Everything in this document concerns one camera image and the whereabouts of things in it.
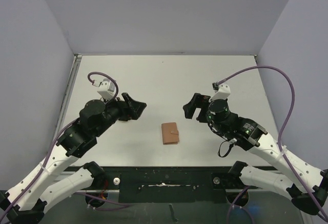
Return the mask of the tan leather card holder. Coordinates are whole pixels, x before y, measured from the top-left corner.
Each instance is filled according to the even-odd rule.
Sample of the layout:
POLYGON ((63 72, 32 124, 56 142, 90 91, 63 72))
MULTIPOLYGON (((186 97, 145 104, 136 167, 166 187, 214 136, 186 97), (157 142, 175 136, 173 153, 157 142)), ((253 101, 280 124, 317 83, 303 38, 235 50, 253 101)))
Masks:
POLYGON ((162 143, 164 145, 176 145, 179 143, 179 131, 177 123, 161 124, 162 143))

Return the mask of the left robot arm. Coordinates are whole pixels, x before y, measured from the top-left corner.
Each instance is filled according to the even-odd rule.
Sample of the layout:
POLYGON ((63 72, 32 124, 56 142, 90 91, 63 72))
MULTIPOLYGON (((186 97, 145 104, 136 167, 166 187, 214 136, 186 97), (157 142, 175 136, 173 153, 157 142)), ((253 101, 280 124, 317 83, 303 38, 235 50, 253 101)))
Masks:
POLYGON ((11 223, 39 223, 57 203, 75 192, 104 184, 105 172, 96 162, 88 162, 71 176, 56 179, 70 165, 97 144, 97 138, 116 121, 137 120, 146 103, 123 99, 108 102, 94 99, 85 104, 79 117, 69 123, 51 143, 46 157, 17 185, 1 192, 1 209, 11 223))

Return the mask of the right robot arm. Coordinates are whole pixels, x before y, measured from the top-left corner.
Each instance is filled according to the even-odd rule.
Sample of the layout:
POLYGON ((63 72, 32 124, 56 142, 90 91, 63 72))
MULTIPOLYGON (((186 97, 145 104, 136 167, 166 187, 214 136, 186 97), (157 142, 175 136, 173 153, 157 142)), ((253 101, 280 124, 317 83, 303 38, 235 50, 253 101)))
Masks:
POLYGON ((211 101, 209 96, 195 93, 183 106, 185 118, 191 119, 197 108, 200 109, 197 120, 227 141, 230 149, 238 146, 278 170, 272 173, 237 161, 229 170, 231 186, 263 188, 286 197, 304 213, 318 215, 321 212, 327 200, 327 170, 313 167, 286 147, 279 146, 257 122, 231 112, 227 99, 211 101))

